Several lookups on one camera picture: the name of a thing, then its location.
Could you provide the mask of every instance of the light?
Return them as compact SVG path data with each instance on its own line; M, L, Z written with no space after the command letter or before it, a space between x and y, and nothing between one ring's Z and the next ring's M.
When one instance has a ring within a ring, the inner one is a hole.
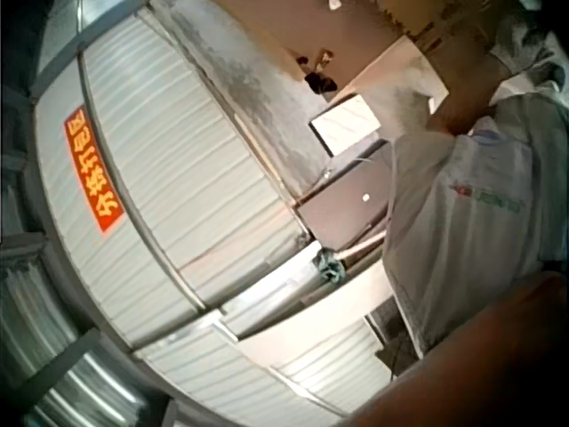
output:
M136 399L128 390L126 390L121 384L119 384L115 378L113 378L112 376L110 376L109 374L107 374L107 372L100 367L100 365L95 362L95 360L89 355L89 354L85 354L85 360L87 361L87 363L89 365L92 366L92 368L97 371L97 373L103 377L103 379L116 391L118 391L118 393L123 396L125 399L127 399L129 402L131 403L138 403L138 399Z

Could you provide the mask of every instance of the concrete wall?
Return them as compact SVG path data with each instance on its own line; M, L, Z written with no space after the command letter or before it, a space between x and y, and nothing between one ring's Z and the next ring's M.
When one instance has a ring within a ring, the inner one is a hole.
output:
M369 0L216 0L246 26L266 29L292 54L314 63L320 49L335 55L326 74L339 88L357 76L399 37L397 28Z
M246 124L294 197L317 181L329 156L309 129L325 100L295 79L293 57L259 40L211 0L153 0L156 17Z

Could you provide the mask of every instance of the white shirt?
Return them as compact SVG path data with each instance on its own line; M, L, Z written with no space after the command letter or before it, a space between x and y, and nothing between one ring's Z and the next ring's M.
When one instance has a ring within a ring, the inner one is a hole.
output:
M420 133L394 144L396 190L383 261L421 357L515 279L540 271L544 253L566 259L566 239L552 238L550 230L542 239L543 224L554 222L557 230L560 222L543 212L544 198L553 197L543 188L553 175L541 173L556 168L557 178L566 176L566 161L544 162L540 148L550 150L548 139L555 137L562 141L554 151L565 150L566 158L566 128L561 138L555 129L562 122L549 123L554 134L548 136L541 120L516 133L524 121L512 117L528 114L525 101L504 101L507 109L499 107L496 121L483 117L471 136ZM541 101L528 105L544 111ZM558 187L563 191L563 183ZM566 226L566 210L561 218Z

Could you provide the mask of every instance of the person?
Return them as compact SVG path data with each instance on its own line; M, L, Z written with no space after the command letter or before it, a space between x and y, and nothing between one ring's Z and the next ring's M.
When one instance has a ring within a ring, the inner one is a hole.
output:
M565 74L554 67L547 91L488 108L502 82L543 58L545 36L528 14L508 16L427 131L393 144L383 263L420 358L517 279L566 274Z

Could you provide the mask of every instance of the corrugated metal wall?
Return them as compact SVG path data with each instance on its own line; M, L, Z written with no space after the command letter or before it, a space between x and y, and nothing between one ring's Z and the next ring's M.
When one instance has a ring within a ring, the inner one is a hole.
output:
M142 354L193 399L238 423L317 427L339 421L255 366L214 329Z
M65 350L78 332L50 295L40 264L26 262L2 274L3 371L17 388Z
M380 350L363 320L276 369L346 413L389 384L391 372L375 357Z
M156 264L126 215L107 236L100 234L63 127L83 102L74 61L36 105L44 188L68 255L92 297L125 340L134 342L194 308Z
M92 97L144 221L214 303L290 257L301 228L196 72L143 19L85 51Z

